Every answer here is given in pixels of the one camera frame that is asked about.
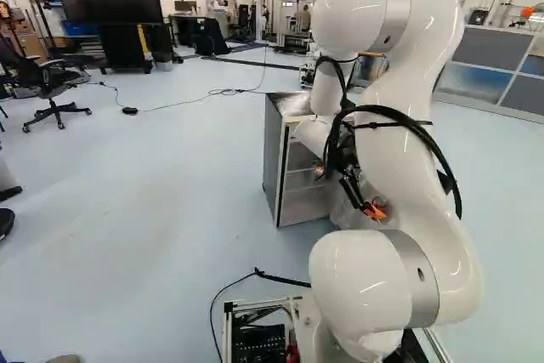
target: light blue floor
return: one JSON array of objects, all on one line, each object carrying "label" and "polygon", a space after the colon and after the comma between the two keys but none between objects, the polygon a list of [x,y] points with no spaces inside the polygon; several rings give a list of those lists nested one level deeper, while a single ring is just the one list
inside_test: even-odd
[{"label": "light blue floor", "polygon": [[[258,59],[264,50],[233,55],[243,54]],[[254,87],[261,75],[261,67],[197,59],[171,72],[93,79],[145,109],[215,87]],[[297,90],[297,81],[296,71],[267,68],[259,91]],[[261,189],[264,96],[136,117],[122,115],[107,88],[58,98],[72,100],[93,115],[65,115],[64,131],[50,119],[29,134],[20,125],[46,103],[3,104],[2,153],[25,192],[5,203],[17,219],[0,244],[0,349],[27,363],[63,353],[87,363],[217,361],[207,322],[215,292],[255,265],[308,279],[309,251],[331,229],[326,221],[274,227]],[[454,105],[433,113],[488,287],[471,320],[439,333],[458,363],[538,359],[544,127]],[[251,280],[224,299],[297,290]]]}]

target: black office chair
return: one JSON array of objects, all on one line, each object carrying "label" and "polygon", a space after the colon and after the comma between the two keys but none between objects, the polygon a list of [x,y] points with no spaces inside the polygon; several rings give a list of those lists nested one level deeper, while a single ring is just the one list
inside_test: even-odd
[{"label": "black office chair", "polygon": [[59,129],[64,129],[65,124],[60,119],[60,112],[85,112],[91,115],[93,112],[89,108],[77,108],[75,102],[56,105],[53,101],[54,97],[61,95],[67,89],[87,82],[88,74],[75,71],[75,69],[67,70],[68,65],[62,59],[38,64],[35,61],[37,58],[37,56],[26,58],[18,55],[6,38],[0,35],[0,62],[7,68],[17,71],[17,75],[13,77],[13,84],[18,87],[37,88],[37,97],[48,99],[51,105],[50,108],[36,111],[34,119],[23,124],[23,132],[29,133],[31,124],[43,121],[52,115],[57,118]]}]

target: red component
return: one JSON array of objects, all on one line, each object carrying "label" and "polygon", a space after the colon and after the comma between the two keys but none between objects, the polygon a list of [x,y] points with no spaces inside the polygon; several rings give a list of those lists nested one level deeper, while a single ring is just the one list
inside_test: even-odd
[{"label": "red component", "polygon": [[300,355],[295,343],[289,343],[287,346],[287,363],[299,363]]}]

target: person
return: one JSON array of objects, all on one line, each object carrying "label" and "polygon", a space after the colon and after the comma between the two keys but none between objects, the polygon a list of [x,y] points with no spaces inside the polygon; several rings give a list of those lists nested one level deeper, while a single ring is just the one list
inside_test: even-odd
[{"label": "person", "polygon": [[303,29],[302,30],[303,31],[308,31],[309,27],[310,27],[310,24],[312,22],[312,15],[309,12],[309,7],[308,7],[307,4],[305,4],[304,7],[303,7],[302,19],[303,19],[303,23],[302,23]]}]

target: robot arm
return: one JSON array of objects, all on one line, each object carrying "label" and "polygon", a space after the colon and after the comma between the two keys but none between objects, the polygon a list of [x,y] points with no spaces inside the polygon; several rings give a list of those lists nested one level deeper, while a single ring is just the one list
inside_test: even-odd
[{"label": "robot arm", "polygon": [[[313,34],[347,77],[359,51],[389,57],[389,70],[362,94],[361,105],[383,105],[430,121],[431,94],[464,30],[454,0],[318,0]],[[322,153],[343,91],[327,63],[315,74],[312,110],[298,137]],[[391,122],[357,112],[355,125]],[[425,125],[429,133],[431,125]],[[387,201],[387,221],[375,229],[338,231],[313,248],[309,273],[324,322],[355,359],[389,331],[468,318],[481,302],[479,258],[460,219],[449,209],[433,157],[403,127],[355,130],[361,172]]]}]

